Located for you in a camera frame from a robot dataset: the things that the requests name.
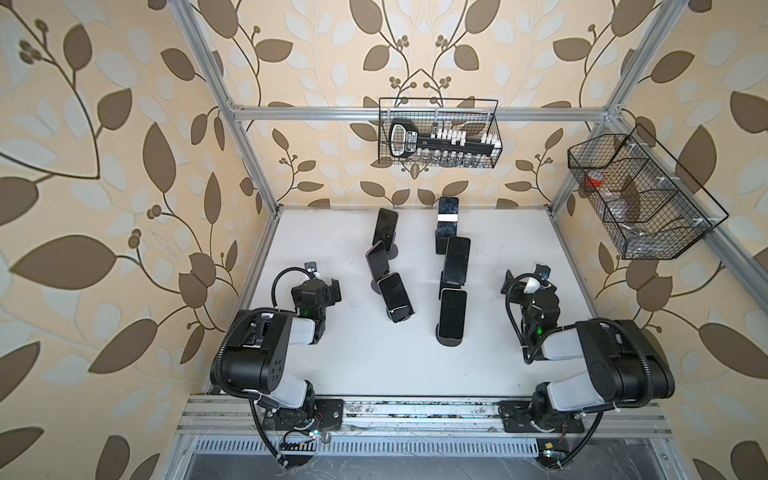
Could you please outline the green phone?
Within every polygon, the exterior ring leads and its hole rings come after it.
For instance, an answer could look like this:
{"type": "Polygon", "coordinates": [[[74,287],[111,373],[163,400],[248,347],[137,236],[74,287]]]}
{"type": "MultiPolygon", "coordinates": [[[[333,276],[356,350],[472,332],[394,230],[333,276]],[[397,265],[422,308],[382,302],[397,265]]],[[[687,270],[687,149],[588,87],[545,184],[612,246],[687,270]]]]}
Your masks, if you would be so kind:
{"type": "Polygon", "coordinates": [[[378,281],[378,287],[387,308],[387,316],[393,323],[409,319],[414,309],[400,275],[392,272],[378,281]]]}

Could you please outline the black phone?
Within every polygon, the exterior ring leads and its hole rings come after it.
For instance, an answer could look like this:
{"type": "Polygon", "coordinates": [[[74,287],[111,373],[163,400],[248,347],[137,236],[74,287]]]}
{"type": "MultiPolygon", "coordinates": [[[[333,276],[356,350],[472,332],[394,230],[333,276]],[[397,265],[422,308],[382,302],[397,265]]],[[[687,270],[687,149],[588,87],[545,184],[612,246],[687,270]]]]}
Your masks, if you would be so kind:
{"type": "Polygon", "coordinates": [[[438,325],[443,337],[463,339],[467,293],[460,289],[443,289],[441,292],[438,325]]]}

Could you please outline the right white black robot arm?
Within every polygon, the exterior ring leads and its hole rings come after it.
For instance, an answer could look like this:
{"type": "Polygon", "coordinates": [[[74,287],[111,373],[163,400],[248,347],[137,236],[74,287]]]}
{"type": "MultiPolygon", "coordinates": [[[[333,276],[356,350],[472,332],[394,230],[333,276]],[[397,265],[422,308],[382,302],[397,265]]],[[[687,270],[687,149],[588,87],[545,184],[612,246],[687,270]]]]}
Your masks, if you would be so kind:
{"type": "Polygon", "coordinates": [[[531,273],[505,272],[500,293],[523,362],[579,360],[584,370],[540,383],[528,405],[509,414],[550,429],[575,414],[642,408],[672,397],[676,385],[667,362],[633,321],[596,317],[559,323],[560,300],[550,273],[545,264],[531,273]]]}

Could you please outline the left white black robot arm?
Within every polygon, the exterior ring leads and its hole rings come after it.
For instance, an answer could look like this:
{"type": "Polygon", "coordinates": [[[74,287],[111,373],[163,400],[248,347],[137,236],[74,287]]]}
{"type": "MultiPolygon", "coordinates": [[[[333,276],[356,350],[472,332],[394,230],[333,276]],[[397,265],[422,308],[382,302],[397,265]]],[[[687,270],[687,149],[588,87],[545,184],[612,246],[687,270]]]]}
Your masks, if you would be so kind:
{"type": "Polygon", "coordinates": [[[221,392],[299,422],[316,416],[314,387],[287,368],[288,347],[315,345],[326,329],[327,308],[342,300],[340,284],[317,274],[314,262],[288,267],[273,280],[272,305],[237,313],[213,359],[210,381],[221,392]],[[277,306],[277,286],[289,273],[306,280],[291,289],[292,310],[277,306]]]}

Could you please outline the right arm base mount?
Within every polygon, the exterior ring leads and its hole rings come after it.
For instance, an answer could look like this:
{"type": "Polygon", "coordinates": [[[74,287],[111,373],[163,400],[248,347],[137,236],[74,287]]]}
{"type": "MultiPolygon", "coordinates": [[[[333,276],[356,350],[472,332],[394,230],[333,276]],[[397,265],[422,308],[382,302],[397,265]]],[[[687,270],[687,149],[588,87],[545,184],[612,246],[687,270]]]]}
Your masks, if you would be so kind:
{"type": "Polygon", "coordinates": [[[536,406],[531,400],[500,401],[498,414],[506,433],[563,435],[586,431],[578,414],[536,406]]]}

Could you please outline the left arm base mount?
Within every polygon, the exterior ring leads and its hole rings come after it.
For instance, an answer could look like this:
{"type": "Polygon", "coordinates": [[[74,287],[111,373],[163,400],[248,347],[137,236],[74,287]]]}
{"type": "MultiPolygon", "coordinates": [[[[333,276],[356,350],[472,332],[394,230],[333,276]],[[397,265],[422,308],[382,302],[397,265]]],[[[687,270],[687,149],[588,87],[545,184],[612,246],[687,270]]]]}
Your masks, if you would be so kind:
{"type": "Polygon", "coordinates": [[[298,409],[272,409],[265,413],[266,428],[275,431],[335,431],[343,422],[345,402],[340,398],[308,398],[298,409]]]}

